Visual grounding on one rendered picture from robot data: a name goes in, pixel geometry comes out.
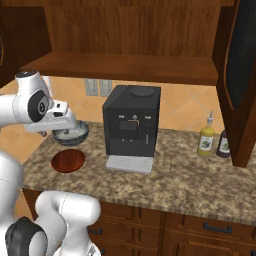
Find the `dark purple bottle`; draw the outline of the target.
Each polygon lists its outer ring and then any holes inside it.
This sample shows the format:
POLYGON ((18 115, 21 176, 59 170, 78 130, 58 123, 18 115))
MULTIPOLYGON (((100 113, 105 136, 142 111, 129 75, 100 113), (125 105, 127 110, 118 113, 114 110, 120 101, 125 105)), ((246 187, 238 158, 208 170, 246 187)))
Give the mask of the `dark purple bottle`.
POLYGON ((218 147, 216 150, 216 155, 221 158, 228 158, 230 156, 230 149, 229 149, 227 134, 225 130, 223 130, 220 135, 218 147))

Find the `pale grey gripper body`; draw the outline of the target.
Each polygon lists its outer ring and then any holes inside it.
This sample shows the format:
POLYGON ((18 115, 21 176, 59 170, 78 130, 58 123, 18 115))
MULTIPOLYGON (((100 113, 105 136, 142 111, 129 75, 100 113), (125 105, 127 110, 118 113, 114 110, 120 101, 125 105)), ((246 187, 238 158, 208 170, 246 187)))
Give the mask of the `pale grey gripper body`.
POLYGON ((76 123, 75 114, 68 109, 66 112, 49 112, 41 121, 25 124, 24 127, 27 132, 44 132, 48 130, 71 129, 76 126, 76 123))

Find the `wooden cabinet door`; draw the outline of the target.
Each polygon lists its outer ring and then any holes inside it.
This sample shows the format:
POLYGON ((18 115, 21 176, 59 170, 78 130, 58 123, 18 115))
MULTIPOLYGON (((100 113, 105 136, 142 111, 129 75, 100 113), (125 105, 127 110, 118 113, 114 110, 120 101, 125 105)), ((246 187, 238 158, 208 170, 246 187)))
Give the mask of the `wooden cabinet door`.
POLYGON ((42 7, 5 7, 0 0, 0 88, 19 69, 50 53, 51 44, 42 7))

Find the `black coffee machine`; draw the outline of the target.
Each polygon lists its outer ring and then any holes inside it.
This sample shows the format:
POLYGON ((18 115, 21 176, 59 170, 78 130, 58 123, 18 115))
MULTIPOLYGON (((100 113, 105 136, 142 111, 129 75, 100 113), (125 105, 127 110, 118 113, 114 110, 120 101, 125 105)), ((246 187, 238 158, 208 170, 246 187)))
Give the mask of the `black coffee machine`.
POLYGON ((158 134, 161 88, 117 85, 103 104, 106 167, 150 174, 158 134))

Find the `wooden base cupboard door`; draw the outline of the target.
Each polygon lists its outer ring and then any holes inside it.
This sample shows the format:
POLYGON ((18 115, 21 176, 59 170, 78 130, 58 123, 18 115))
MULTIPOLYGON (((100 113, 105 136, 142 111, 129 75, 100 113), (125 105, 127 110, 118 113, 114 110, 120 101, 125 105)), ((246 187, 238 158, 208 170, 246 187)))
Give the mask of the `wooden base cupboard door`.
POLYGON ((149 249, 133 244, 121 243, 111 239, 91 237, 92 242, 99 248, 105 249, 102 256, 160 256, 160 249, 149 249))
POLYGON ((256 244, 166 231, 162 256, 256 256, 256 244))

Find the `grey wall socket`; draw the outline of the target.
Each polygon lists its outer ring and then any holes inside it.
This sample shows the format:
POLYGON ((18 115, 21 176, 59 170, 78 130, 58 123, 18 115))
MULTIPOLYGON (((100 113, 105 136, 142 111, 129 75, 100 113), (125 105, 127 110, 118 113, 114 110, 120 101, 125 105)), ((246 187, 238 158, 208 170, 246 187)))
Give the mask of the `grey wall socket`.
POLYGON ((108 97, 112 91, 112 81, 111 80, 100 80, 100 95, 102 97, 108 97))
POLYGON ((86 78, 85 79, 85 90, 87 96, 98 95, 98 81, 96 79, 86 78))

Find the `open wooden wall cabinet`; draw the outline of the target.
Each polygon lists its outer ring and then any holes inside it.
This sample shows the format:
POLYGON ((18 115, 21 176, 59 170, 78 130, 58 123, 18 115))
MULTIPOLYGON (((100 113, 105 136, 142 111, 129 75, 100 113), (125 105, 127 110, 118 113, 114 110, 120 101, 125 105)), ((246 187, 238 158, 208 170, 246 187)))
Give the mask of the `open wooden wall cabinet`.
POLYGON ((43 75, 214 85, 217 26, 235 0, 40 0, 37 55, 43 75))

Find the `wooden drawer front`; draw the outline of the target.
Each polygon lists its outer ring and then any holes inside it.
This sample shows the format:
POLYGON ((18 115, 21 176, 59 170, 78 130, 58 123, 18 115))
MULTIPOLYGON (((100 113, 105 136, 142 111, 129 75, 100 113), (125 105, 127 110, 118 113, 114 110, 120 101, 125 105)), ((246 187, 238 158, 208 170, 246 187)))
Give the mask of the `wooden drawer front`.
POLYGON ((246 242, 256 242, 256 226, 167 213, 165 228, 184 232, 198 233, 209 236, 223 236, 246 242))
POLYGON ((101 216, 89 228, 102 228, 102 236, 131 234, 135 228, 158 233, 162 226, 162 213, 157 210, 145 209, 128 205, 101 203, 101 216))

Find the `grey bowl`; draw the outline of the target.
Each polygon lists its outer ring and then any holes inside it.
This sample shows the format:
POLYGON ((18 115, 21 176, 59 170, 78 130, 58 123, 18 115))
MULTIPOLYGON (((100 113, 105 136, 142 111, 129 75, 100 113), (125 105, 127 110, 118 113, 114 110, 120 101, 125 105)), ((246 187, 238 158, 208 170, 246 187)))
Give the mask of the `grey bowl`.
POLYGON ((88 137, 88 134, 89 126, 82 120, 77 121, 75 128, 52 131, 54 140, 63 146, 77 146, 88 137))

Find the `yellow oil bottle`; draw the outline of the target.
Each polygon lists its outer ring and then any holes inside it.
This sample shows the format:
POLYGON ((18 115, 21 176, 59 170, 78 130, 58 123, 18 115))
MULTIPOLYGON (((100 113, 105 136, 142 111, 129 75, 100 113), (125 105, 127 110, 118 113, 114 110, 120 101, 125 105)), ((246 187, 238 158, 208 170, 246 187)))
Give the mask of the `yellow oil bottle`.
POLYGON ((210 112, 207 118, 206 126, 201 129, 200 137, 197 147, 197 153, 200 156, 209 156, 211 154, 211 149, 213 145, 213 139, 215 131, 212 128, 213 123, 213 112, 210 112))

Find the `wooden cabinet door mesh panel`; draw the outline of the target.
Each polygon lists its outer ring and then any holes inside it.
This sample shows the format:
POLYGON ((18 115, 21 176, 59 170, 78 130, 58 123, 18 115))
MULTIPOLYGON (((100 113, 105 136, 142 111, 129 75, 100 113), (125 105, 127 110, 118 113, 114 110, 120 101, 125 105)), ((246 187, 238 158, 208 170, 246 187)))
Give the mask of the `wooden cabinet door mesh panel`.
POLYGON ((232 163, 245 167, 256 144, 256 0, 221 8, 213 61, 232 163))

